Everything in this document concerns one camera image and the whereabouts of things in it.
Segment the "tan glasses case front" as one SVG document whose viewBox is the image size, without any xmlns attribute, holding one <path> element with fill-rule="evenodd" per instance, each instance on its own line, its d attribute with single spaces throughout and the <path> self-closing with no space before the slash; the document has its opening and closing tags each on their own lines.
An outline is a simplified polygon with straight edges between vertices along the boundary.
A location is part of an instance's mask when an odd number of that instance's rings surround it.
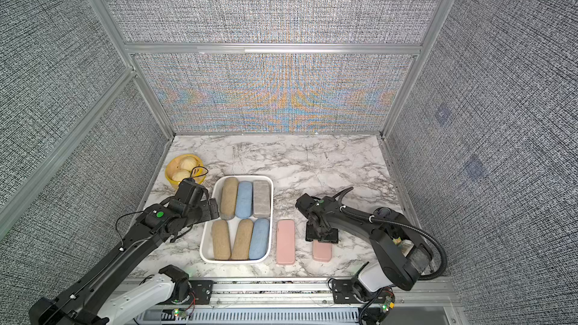
<svg viewBox="0 0 578 325">
<path fill-rule="evenodd" d="M 220 214 L 223 220 L 235 217 L 239 181 L 235 177 L 226 178 L 221 189 Z"/>
</svg>

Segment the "tan glasses case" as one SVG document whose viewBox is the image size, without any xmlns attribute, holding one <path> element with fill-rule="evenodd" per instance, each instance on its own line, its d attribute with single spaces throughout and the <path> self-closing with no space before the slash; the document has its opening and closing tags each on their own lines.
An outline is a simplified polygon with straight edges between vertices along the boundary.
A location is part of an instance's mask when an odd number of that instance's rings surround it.
<svg viewBox="0 0 578 325">
<path fill-rule="evenodd" d="M 231 254 L 232 260 L 248 260 L 253 228 L 254 222 L 251 219 L 239 222 Z"/>
<path fill-rule="evenodd" d="M 235 177 L 226 178 L 221 189 L 220 214 L 223 220 L 235 217 L 239 181 Z"/>
<path fill-rule="evenodd" d="M 212 224 L 213 253 L 215 260 L 228 261 L 232 250 L 230 231 L 226 220 L 217 220 Z"/>
</svg>

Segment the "pink glasses case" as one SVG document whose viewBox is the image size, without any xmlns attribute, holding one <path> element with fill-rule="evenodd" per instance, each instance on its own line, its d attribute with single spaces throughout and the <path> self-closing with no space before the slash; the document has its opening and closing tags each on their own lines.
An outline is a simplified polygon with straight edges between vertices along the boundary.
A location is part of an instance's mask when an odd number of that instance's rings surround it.
<svg viewBox="0 0 578 325">
<path fill-rule="evenodd" d="M 280 220 L 276 233 L 276 262 L 287 266 L 295 263 L 295 223 L 289 219 Z"/>
<path fill-rule="evenodd" d="M 328 263 L 333 257 L 333 245 L 314 241 L 312 243 L 312 258 L 314 261 Z"/>
</svg>

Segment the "grey rectangular glasses case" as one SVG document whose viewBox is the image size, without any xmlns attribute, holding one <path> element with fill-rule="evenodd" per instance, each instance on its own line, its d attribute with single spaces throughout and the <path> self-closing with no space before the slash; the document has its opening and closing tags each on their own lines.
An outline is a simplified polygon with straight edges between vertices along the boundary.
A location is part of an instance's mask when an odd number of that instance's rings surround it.
<svg viewBox="0 0 578 325">
<path fill-rule="evenodd" d="M 256 218 L 268 218 L 271 211 L 271 189 L 269 182 L 253 182 L 253 215 Z"/>
</svg>

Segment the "tan glasses case back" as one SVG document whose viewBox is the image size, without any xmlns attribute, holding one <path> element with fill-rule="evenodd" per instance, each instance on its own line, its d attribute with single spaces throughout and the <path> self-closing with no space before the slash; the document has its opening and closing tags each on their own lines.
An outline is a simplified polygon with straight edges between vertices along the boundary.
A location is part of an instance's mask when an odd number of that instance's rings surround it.
<svg viewBox="0 0 578 325">
<path fill-rule="evenodd" d="M 254 222 L 251 219 L 239 222 L 231 254 L 232 260 L 248 260 L 253 228 Z"/>
</svg>

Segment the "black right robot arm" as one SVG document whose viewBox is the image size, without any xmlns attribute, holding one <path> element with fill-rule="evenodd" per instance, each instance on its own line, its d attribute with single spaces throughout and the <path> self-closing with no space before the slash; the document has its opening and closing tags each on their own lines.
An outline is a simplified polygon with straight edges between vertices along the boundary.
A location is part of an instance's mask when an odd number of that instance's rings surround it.
<svg viewBox="0 0 578 325">
<path fill-rule="evenodd" d="M 323 198 L 304 194 L 296 209 L 307 219 L 307 242 L 337 244 L 342 230 L 371 244 L 377 261 L 352 278 L 351 291 L 360 301 L 369 301 L 385 287 L 409 291 L 419 280 L 444 274 L 447 255 L 433 236 L 394 210 L 380 208 L 370 214 L 346 206 L 343 197 L 349 191 Z"/>
</svg>

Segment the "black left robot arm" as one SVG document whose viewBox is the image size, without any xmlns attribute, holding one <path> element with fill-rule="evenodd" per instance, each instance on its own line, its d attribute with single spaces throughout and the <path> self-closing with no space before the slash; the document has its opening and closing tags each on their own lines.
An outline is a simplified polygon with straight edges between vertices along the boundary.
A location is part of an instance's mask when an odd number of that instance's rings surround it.
<svg viewBox="0 0 578 325">
<path fill-rule="evenodd" d="M 175 242 L 184 228 L 218 218 L 217 200 L 193 179 L 185 179 L 176 195 L 135 213 L 135 223 L 115 249 L 55 299 L 41 298 L 29 311 L 32 324 L 102 323 L 97 315 L 121 282 L 167 240 Z"/>
</svg>

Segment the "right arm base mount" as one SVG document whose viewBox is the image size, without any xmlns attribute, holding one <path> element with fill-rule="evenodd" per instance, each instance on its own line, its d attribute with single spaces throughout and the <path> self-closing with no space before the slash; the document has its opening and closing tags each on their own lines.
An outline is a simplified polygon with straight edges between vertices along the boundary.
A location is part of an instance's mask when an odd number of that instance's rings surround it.
<svg viewBox="0 0 578 325">
<path fill-rule="evenodd" d="M 328 280 L 328 287 L 337 305 L 361 305 L 374 299 L 376 302 L 395 302 L 395 295 L 390 287 L 371 292 L 352 279 Z"/>
</svg>

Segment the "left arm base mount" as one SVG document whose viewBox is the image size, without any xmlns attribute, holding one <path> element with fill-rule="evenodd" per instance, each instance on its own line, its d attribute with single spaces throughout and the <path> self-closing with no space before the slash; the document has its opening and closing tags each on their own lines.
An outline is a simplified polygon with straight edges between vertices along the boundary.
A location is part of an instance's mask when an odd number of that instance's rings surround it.
<svg viewBox="0 0 578 325">
<path fill-rule="evenodd" d="M 188 285 L 179 281 L 169 298 L 160 305 L 186 307 L 189 305 L 209 305 L 214 287 L 212 280 L 190 280 Z"/>
</svg>

